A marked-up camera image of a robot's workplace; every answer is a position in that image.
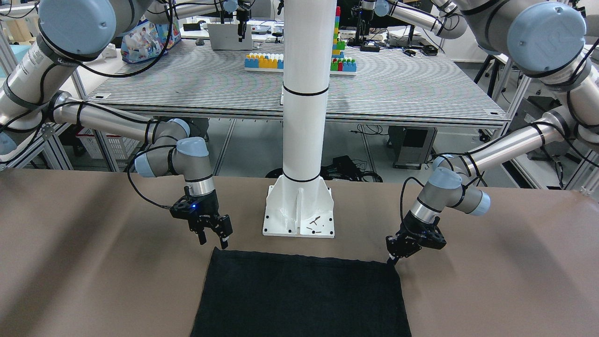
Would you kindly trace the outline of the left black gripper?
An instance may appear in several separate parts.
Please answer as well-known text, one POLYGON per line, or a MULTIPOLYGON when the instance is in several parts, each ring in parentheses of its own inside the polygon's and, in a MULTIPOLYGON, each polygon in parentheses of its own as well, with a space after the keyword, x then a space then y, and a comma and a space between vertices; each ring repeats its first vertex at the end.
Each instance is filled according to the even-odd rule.
POLYGON ((433 217, 432 223, 427 223, 409 211, 400 224, 400 230, 386 237, 387 264, 396 266, 399 258, 412 256, 423 247, 443 249, 447 241, 438 227, 439 222, 438 216, 433 217))

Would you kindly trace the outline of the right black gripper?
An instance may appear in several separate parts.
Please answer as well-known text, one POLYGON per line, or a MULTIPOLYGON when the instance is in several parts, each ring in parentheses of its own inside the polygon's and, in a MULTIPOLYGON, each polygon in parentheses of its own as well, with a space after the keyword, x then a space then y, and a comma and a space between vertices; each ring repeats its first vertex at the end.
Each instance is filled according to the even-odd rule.
POLYGON ((193 196, 190 187, 184 187, 184 196, 169 209, 175 219, 187 220, 189 230, 197 233, 199 244, 207 243, 204 228, 209 228, 219 236, 221 249, 227 249, 227 240, 233 234, 233 226, 228 214, 219 215, 218 195, 215 190, 201 196, 193 196))

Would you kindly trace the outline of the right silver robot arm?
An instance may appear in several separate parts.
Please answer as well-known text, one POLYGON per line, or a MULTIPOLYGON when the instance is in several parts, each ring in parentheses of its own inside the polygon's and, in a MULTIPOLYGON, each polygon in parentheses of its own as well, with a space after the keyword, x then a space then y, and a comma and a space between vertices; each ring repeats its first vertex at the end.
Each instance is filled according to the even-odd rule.
POLYGON ((26 56, 1 86, 1 164, 23 155, 48 123, 71 124, 137 140, 146 146, 129 169, 143 177, 182 176, 184 195, 173 205, 159 205, 185 220, 201 245, 205 230, 227 248, 233 225, 219 213, 208 149, 203 137, 192 136, 188 122, 167 121, 114 109, 98 96, 81 99, 62 90, 79 68, 101 55, 117 36, 132 32, 140 19, 175 23, 173 0, 41 0, 39 33, 26 56))

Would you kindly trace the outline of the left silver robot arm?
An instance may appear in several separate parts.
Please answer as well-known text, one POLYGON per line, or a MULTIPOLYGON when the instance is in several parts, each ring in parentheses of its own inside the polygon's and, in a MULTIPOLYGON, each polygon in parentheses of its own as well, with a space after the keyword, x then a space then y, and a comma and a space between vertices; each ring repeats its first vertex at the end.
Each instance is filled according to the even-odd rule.
POLYGON ((487 213, 488 194, 475 186, 484 171, 537 148, 578 140, 598 149, 598 70, 584 48, 594 36, 591 18, 566 0, 435 0, 444 20, 417 19, 395 2, 390 14, 430 29, 443 39, 460 36, 466 26, 488 55, 505 55, 526 77, 537 79, 560 101, 539 119, 517 117, 524 90, 518 90, 500 137, 461 154, 440 153, 412 207, 400 212, 400 229, 385 239, 388 263, 421 248, 442 249, 446 240, 438 227, 440 214, 452 208, 465 214, 487 213))

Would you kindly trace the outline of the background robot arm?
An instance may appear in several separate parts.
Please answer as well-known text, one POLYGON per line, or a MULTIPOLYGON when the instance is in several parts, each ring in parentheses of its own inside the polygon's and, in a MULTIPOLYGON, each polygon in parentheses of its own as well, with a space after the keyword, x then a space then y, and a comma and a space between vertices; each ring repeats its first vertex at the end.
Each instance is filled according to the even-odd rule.
POLYGON ((432 4, 438 9, 438 16, 391 0, 360 0, 358 8, 364 13, 364 20, 372 14, 391 16, 409 25, 419 26, 445 40, 455 40, 466 32, 466 19, 458 13, 458 7, 454 2, 433 0, 432 4))

